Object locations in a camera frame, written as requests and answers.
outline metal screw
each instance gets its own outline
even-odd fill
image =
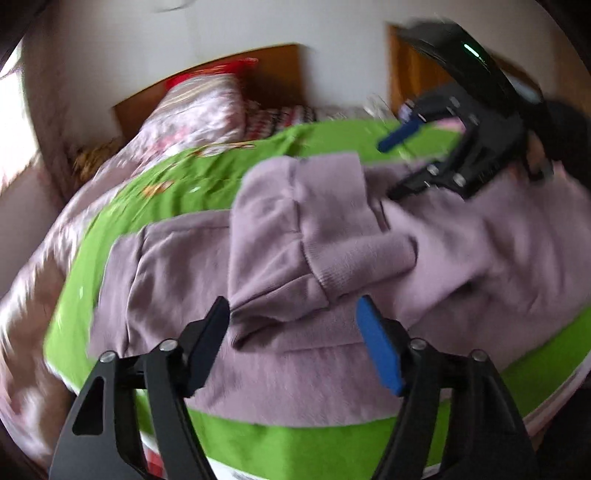
[[[483,350],[474,350],[472,352],[472,358],[477,362],[486,362],[488,355]]]
[[[410,341],[410,348],[417,351],[425,350],[427,348],[427,342],[422,338],[413,338]]]
[[[431,164],[427,167],[427,171],[431,174],[431,175],[439,175],[439,168],[437,168],[435,165]]]
[[[466,186],[466,179],[459,173],[456,173],[453,176],[453,181],[458,187]]]
[[[99,357],[99,361],[102,364],[108,364],[109,362],[112,362],[113,360],[115,360],[115,358],[117,358],[117,354],[115,352],[109,350],[108,352],[103,353]]]
[[[178,342],[172,338],[165,340],[158,347],[161,352],[172,352],[178,345]]]

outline wooden headboard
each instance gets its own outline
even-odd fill
[[[254,57],[259,59],[259,63],[245,79],[245,96],[248,99],[259,102],[262,108],[305,105],[306,88],[301,72],[302,49],[298,44],[259,48],[208,61],[184,72],[195,68],[213,67],[229,60]],[[137,134],[144,121],[164,98],[165,81],[166,79],[162,79],[113,107],[121,132],[127,141]]]
[[[407,100],[451,81],[449,74],[434,60],[418,53],[398,36],[400,27],[388,26],[390,43],[390,107],[397,112]],[[519,66],[503,57],[489,52],[499,67],[541,93],[537,82]]]

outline bed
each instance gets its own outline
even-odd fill
[[[396,26],[390,26],[388,37],[389,101],[396,111],[405,100],[448,78],[439,67],[401,42]],[[244,96],[258,102],[263,109],[306,106],[306,86],[301,72],[303,50],[296,44],[268,47],[199,67],[256,57],[259,65],[245,79]],[[537,88],[521,69],[502,59],[499,62],[510,74]],[[118,235],[137,231],[151,222],[195,210],[229,207],[241,176],[249,166],[263,159],[254,156],[240,166],[225,166],[230,175],[224,177],[222,189],[189,188],[184,183],[187,179],[224,175],[218,170],[222,166],[211,161],[215,156],[202,155],[201,163],[193,161],[196,152],[203,153],[200,147],[211,143],[239,144],[243,140],[243,128],[236,129],[234,124],[214,128],[214,123],[205,122],[199,129],[203,135],[193,138],[190,144],[171,135],[168,143],[154,147],[154,131],[143,134],[142,126],[165,97],[165,81],[114,107],[129,143],[65,208],[2,303],[0,318],[5,341],[0,357],[0,381],[4,399],[0,417],[19,447],[44,466],[50,462],[71,405],[72,394],[66,383],[72,391],[78,391],[94,363],[86,356],[84,331],[92,315],[110,245]],[[223,105],[220,101],[218,98],[210,106],[228,108],[232,117],[234,104],[240,100],[230,99],[230,106],[227,97]],[[362,160],[376,160],[373,145],[394,125],[392,121],[364,119],[299,125],[264,140],[265,155],[307,156],[354,150]],[[456,138],[457,132],[453,130],[429,129],[421,138],[394,151],[388,159],[441,155]],[[189,198],[189,192],[190,201],[171,200],[175,195]],[[120,216],[120,222],[109,223],[109,215],[130,207],[134,212],[132,219]],[[591,313],[584,312],[554,339],[504,371],[504,379],[532,436],[544,428],[591,369],[587,357],[591,343],[580,341],[591,338],[589,333]],[[540,376],[539,371],[544,371],[544,375]],[[138,397],[138,407],[145,441],[156,449],[150,436],[145,397]],[[194,410],[190,414],[198,433],[203,434],[206,453],[215,462],[263,478],[285,479],[316,478],[326,472],[335,478],[369,476],[395,421],[389,416],[356,425],[294,429],[221,419]],[[449,404],[443,403],[440,417],[444,420],[437,429],[431,465],[436,465],[441,456],[448,416]],[[360,444],[365,444],[363,452],[359,451]],[[243,455],[246,447],[248,456]],[[277,460],[268,462],[265,459],[269,457]]]

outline pillow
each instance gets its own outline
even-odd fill
[[[139,173],[188,148],[238,142],[245,105],[235,75],[193,77],[173,87],[135,138],[113,158]]]
[[[164,84],[166,91],[168,92],[171,88],[177,86],[179,83],[183,83],[185,80],[202,76],[202,75],[219,75],[219,74],[231,74],[236,75],[239,79],[252,70],[258,63],[258,59],[245,58],[239,60],[232,60],[215,65],[214,67],[207,67],[199,70],[192,70],[190,72],[179,73],[173,77],[167,79]]]

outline green blanket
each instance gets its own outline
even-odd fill
[[[387,155],[378,153],[377,141],[394,126],[359,120],[300,125],[253,142],[255,148],[203,158],[194,151],[183,152],[130,182],[97,215],[80,246],[46,338],[48,362],[77,390],[92,370],[96,359],[86,356],[89,326],[109,250],[120,235],[184,213],[229,208],[246,171],[270,157],[356,151],[363,162],[407,160],[443,154],[457,140],[455,133],[425,127],[404,147]],[[587,311],[552,341],[507,368],[502,376],[520,412],[526,415],[538,407],[573,373],[590,349],[591,311]],[[141,429],[150,435],[144,393],[138,393],[137,403]],[[250,425],[193,410],[190,416],[210,458],[263,478],[282,480],[371,477],[395,421],[293,429]],[[449,404],[444,402],[430,465],[441,459],[448,420]]]

